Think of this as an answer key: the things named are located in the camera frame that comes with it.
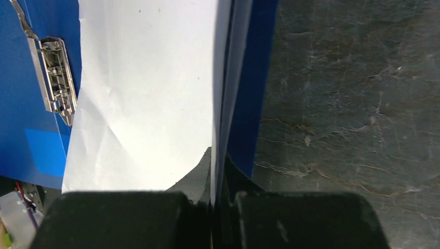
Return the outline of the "white paper stack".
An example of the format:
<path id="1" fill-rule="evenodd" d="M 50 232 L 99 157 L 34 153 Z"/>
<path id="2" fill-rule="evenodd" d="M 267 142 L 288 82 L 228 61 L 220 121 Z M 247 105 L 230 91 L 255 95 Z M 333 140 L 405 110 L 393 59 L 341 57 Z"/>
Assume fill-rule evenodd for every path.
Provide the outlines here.
<path id="1" fill-rule="evenodd" d="M 219 198 L 252 1 L 79 1 L 62 192 L 166 190 L 211 150 Z"/>

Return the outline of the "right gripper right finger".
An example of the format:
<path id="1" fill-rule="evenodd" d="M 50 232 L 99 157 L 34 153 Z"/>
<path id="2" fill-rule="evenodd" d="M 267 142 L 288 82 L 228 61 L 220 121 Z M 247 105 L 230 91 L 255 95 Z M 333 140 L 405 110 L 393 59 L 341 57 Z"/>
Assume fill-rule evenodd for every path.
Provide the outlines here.
<path id="1" fill-rule="evenodd" d="M 353 192 L 265 191 L 225 157 L 222 248 L 389 248 L 376 212 Z"/>

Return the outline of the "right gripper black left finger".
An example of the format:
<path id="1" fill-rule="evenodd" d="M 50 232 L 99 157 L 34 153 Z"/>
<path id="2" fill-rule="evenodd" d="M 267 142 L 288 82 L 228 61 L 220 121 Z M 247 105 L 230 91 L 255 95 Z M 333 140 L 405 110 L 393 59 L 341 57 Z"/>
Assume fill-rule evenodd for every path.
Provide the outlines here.
<path id="1" fill-rule="evenodd" d="M 210 248 L 211 149 L 166 191 L 84 191 L 60 195 L 31 248 Z"/>

